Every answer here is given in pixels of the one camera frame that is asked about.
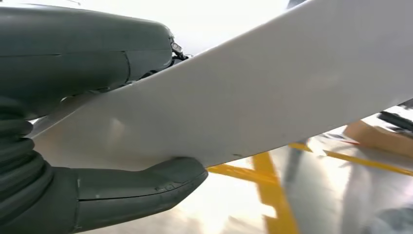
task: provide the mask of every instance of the black hose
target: black hose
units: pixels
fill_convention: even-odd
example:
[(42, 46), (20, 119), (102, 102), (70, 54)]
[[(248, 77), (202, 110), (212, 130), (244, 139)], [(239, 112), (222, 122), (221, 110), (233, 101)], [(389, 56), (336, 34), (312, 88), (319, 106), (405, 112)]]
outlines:
[(0, 113), (0, 225), (31, 207), (53, 178), (51, 166), (33, 150), (24, 136), (30, 122), (19, 118), (18, 110), (1, 108)]

